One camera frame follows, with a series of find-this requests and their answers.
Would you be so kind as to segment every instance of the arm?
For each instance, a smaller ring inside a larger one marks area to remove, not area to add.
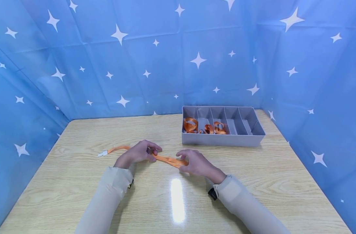
[[[217,197],[224,206],[242,220],[253,234],[285,234],[289,231],[284,225],[261,205],[235,177],[226,176],[213,166],[197,150],[182,150],[176,156],[188,158],[188,166],[180,167],[181,172],[204,176],[214,183]]]
[[[242,220],[251,233],[290,233],[235,177],[229,175],[213,187],[223,205]]]
[[[76,227],[76,234],[108,233],[114,212],[123,199],[133,176],[128,169],[108,167],[87,209]]]
[[[127,187],[132,183],[133,176],[128,168],[133,162],[156,161],[152,155],[147,153],[148,148],[153,150],[155,155],[157,151],[162,150],[155,143],[140,141],[121,155],[114,167],[108,167],[105,170],[95,195],[76,227],[75,234],[108,233],[114,212],[127,192]]]

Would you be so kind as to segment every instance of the left hand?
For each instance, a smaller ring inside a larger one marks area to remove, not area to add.
[[[139,141],[134,147],[130,148],[123,155],[121,155],[114,164],[114,167],[128,169],[132,163],[140,162],[143,160],[149,160],[150,162],[156,162],[155,157],[147,152],[150,148],[151,152],[157,155],[158,151],[162,151],[162,148],[153,142],[142,140]]]

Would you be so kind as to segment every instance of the wood grain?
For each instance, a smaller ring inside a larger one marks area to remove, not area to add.
[[[73,233],[107,166],[122,151],[114,146],[148,139],[163,156],[197,149],[235,175],[292,233],[350,233],[274,123],[257,111],[267,136],[257,148],[183,146],[182,115],[75,120],[69,123],[0,228],[2,233]],[[114,215],[109,233],[248,233],[202,177],[163,162],[136,165],[135,183]],[[180,220],[172,199],[182,187]]]

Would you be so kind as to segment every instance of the orange ribbon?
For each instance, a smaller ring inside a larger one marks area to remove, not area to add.
[[[118,146],[118,147],[115,147],[115,148],[112,148],[112,149],[108,150],[107,153],[109,154],[109,153],[111,153],[113,151],[120,150],[120,149],[129,150],[130,148],[131,147],[129,147],[129,146]],[[170,165],[172,165],[173,167],[176,167],[176,168],[180,168],[180,166],[187,166],[188,165],[188,162],[185,161],[185,160],[179,160],[179,159],[176,159],[176,158],[166,158],[166,157],[162,157],[162,156],[159,156],[159,155],[154,155],[154,153],[153,153],[153,157],[155,157],[156,160],[168,163],[168,164],[170,164]]]
[[[214,129],[210,124],[206,124],[204,126],[204,130],[200,129],[200,131],[197,131],[198,129],[198,122],[194,118],[185,118],[183,119],[183,128],[186,131],[186,133],[204,133],[204,134],[222,134],[222,135],[227,135],[227,132],[225,130],[225,125],[220,122],[214,122]]]

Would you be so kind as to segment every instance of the hand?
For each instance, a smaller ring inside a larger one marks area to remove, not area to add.
[[[188,166],[181,166],[181,172],[189,172],[194,175],[204,176],[210,179],[214,184],[220,184],[226,178],[225,173],[219,168],[213,166],[200,152],[197,150],[184,149],[176,154],[177,157],[182,156],[183,160],[188,158]]]
[[[140,162],[143,160],[149,160],[150,162],[156,162],[155,157],[147,152],[150,148],[151,152],[157,155],[158,151],[162,151],[162,148],[153,142],[142,140],[139,141],[134,147],[130,148],[123,155],[121,155],[114,164],[114,167],[128,169],[132,163]]]

